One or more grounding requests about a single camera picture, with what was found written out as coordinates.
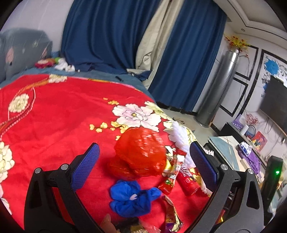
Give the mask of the left hand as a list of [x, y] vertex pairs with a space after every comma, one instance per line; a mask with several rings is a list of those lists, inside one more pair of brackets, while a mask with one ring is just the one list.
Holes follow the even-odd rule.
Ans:
[[100, 224], [100, 227], [105, 233], [117, 233], [118, 232], [115, 226], [111, 222], [110, 214], [107, 214], [104, 217], [102, 223]]

